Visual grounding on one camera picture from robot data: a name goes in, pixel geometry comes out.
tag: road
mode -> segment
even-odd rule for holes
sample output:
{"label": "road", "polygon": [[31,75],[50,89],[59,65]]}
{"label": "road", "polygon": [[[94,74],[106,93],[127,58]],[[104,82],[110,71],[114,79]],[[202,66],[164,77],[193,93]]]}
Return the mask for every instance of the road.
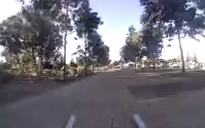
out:
{"label": "road", "polygon": [[0,107],[0,128],[205,128],[205,78],[158,78],[132,70],[101,73]]}

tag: tree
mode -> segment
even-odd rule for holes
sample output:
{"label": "tree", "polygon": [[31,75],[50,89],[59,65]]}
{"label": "tree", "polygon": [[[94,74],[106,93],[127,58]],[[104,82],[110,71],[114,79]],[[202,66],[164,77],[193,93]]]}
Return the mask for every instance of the tree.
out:
{"label": "tree", "polygon": [[153,60],[153,69],[155,70],[155,59],[160,57],[163,48],[162,28],[151,25],[144,25],[142,28],[142,44],[146,48],[148,58]]}
{"label": "tree", "polygon": [[125,45],[121,49],[124,61],[134,62],[136,57],[141,57],[143,47],[141,36],[141,32],[136,32],[134,26],[129,27]]}
{"label": "tree", "polygon": [[177,35],[185,72],[184,54],[181,45],[182,36],[197,39],[205,37],[205,0],[140,0],[144,7],[142,22],[155,26],[165,26],[165,34],[170,39]]}
{"label": "tree", "polygon": [[77,35],[84,39],[84,59],[85,59],[85,73],[87,75],[89,64],[89,38],[91,34],[95,33],[98,26],[102,24],[97,12],[92,12],[89,7],[89,2],[83,3],[83,5],[75,11],[75,25]]}
{"label": "tree", "polygon": [[43,63],[53,62],[59,56],[62,36],[50,19],[27,7],[0,24],[0,44],[9,55],[15,56],[16,63],[32,63],[39,74]]}

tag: blue sky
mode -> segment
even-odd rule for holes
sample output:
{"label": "blue sky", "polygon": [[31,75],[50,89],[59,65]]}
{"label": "blue sky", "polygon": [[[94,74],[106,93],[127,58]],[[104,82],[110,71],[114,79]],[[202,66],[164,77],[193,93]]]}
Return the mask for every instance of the blue sky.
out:
{"label": "blue sky", "polygon": [[[0,0],[0,22],[7,17],[16,14],[21,5],[17,0]],[[120,48],[125,43],[128,27],[134,25],[140,30],[140,14],[142,8],[138,0],[90,0],[91,7],[99,13],[103,25],[99,28],[99,33],[102,35],[103,41],[110,47],[110,58],[119,60]],[[75,35],[68,38],[67,45],[67,62],[72,58],[72,53],[76,51],[77,45],[81,44],[81,40],[74,40]],[[171,48],[164,48],[162,58],[169,59],[179,56],[179,48],[177,40],[172,42],[165,41],[165,44],[171,43]],[[201,61],[205,61],[205,40],[196,42],[192,39],[185,38],[182,44],[187,54],[196,55]]]}

